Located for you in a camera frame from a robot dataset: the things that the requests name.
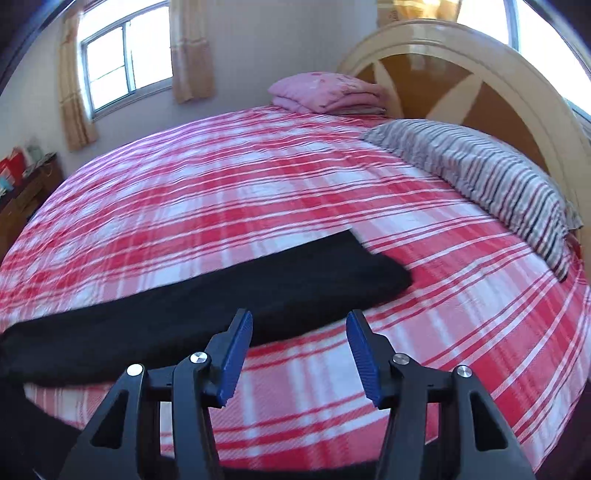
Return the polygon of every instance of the wooden headboard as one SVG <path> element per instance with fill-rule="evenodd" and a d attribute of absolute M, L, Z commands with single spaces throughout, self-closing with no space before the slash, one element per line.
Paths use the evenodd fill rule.
<path fill-rule="evenodd" d="M 381 28 L 338 68 L 397 93 L 405 118 L 466 125 L 535 161 L 577 206 L 591 269 L 591 144 L 572 110 L 518 52 L 469 27 L 412 20 Z"/>

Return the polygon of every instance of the bed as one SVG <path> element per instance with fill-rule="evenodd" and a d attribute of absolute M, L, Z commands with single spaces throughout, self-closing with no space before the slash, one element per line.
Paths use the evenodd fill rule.
<path fill-rule="evenodd" d="M 591 224 L 591 146 L 564 100 L 508 47 L 461 25 L 403 22 L 361 42 L 339 71 L 397 91 L 408 118 L 513 145 Z M 470 365 L 538 469 L 589 376 L 586 229 L 577 233 L 583 253 L 570 251 L 558 282 L 443 180 L 360 140 L 385 121 L 264 106 L 96 158 L 59 187 L 2 263 L 0 332 L 352 229 L 413 274 L 405 294 L 365 312 L 373 330 L 423 365 Z M 109 387 L 25 391 L 81 429 Z M 251 349 L 234 399 L 212 411 L 222 464 L 254 470 L 375 460 L 386 422 L 365 398 L 343 322 Z M 427 440 L 436 431 L 430 410 Z M 170 406 L 161 450 L 172 452 Z"/>

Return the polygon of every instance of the blue gripper pad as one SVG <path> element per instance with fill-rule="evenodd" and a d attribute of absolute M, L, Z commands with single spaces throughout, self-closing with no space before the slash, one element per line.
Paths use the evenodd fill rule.
<path fill-rule="evenodd" d="M 246 351 L 251 344 L 252 322 L 251 312 L 238 310 L 230 328 L 215 334 L 205 349 L 212 357 L 215 370 L 212 380 L 216 386 L 218 408 L 224 407 L 236 390 Z"/>
<path fill-rule="evenodd" d="M 365 395 L 379 407 L 384 399 L 382 376 L 389 375 L 389 360 L 394 349 L 383 335 L 373 333 L 360 310 L 347 315 L 347 340 Z"/>

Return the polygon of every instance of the white wall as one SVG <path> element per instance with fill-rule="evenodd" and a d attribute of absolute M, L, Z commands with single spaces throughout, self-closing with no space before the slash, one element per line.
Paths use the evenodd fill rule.
<path fill-rule="evenodd" d="M 72 174 L 98 155 L 138 138 L 219 113 L 267 104 L 267 88 L 298 72 L 334 70 L 375 29 L 372 0 L 208 0 L 217 95 L 175 103 L 167 90 L 98 119 L 98 142 L 68 152 L 57 100 L 61 19 L 46 28 L 0 96 L 0 155 L 33 135 Z"/>

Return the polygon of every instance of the window frame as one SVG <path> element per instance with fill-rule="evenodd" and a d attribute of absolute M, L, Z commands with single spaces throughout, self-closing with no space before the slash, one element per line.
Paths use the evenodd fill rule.
<path fill-rule="evenodd" d="M 129 51 L 127 49 L 127 23 L 130 20 L 133 20 L 135 17 L 140 15 L 146 14 L 151 12 L 152 10 L 156 10 L 162 7 L 170 7 L 170 1 L 164 0 L 157 4 L 150 5 L 149 7 L 143 8 L 134 12 L 132 14 L 123 17 L 110 25 L 102 28 L 98 32 L 92 34 L 90 37 L 85 38 L 84 40 L 80 41 L 80 55 L 82 58 L 82 69 L 83 69 L 83 77 L 86 89 L 86 96 L 88 99 L 88 103 L 90 106 L 90 117 L 92 119 L 98 119 L 102 116 L 105 116 L 119 108 L 129 105 L 141 98 L 144 98 L 149 95 L 153 95 L 158 92 L 162 92 L 164 90 L 168 90 L 172 88 L 172 77 L 167 78 L 164 80 L 160 80 L 159 82 L 151 83 L 150 85 L 146 85 L 142 88 L 136 89 L 135 88 L 135 80 L 134 80 L 134 73 L 131 65 L 131 59 L 129 57 Z M 127 89 L 128 93 L 119 97 L 112 102 L 107 103 L 106 105 L 101 106 L 100 108 L 95 109 L 94 103 L 92 101 L 92 94 L 90 92 L 90 77 L 88 73 L 88 45 L 101 38 L 103 35 L 110 33 L 117 28 L 122 29 L 122 36 L 123 36 L 123 55 L 124 55 L 124 68 L 125 68 L 125 78 L 127 80 Z"/>
<path fill-rule="evenodd" d="M 504 0 L 504 3 L 505 15 L 507 17 L 507 28 L 509 30 L 509 46 L 521 53 L 519 44 L 521 34 L 519 31 L 519 12 L 517 10 L 517 0 Z M 564 43 L 566 43 L 566 46 L 571 52 L 573 52 L 574 56 L 583 67 L 583 70 L 587 73 L 589 79 L 591 79 L 591 64 L 586 62 L 586 56 L 582 54 L 582 51 L 579 48 L 579 46 L 582 44 L 580 43 L 578 37 L 576 37 L 576 34 L 572 34 L 573 38 L 570 38 L 570 36 L 565 37 L 567 30 L 564 28 L 564 25 L 561 25 L 560 17 L 550 8 L 545 0 L 525 0 L 525 3 L 527 3 L 534 10 L 534 12 L 536 12 L 542 18 L 542 20 L 548 23 L 556 31 L 556 33 L 558 33 L 560 38 L 562 38 Z M 580 109 L 570 100 L 566 98 L 564 98 L 564 100 L 569 104 L 572 110 L 578 114 L 578 116 L 584 118 L 588 123 L 591 124 L 591 114 Z"/>

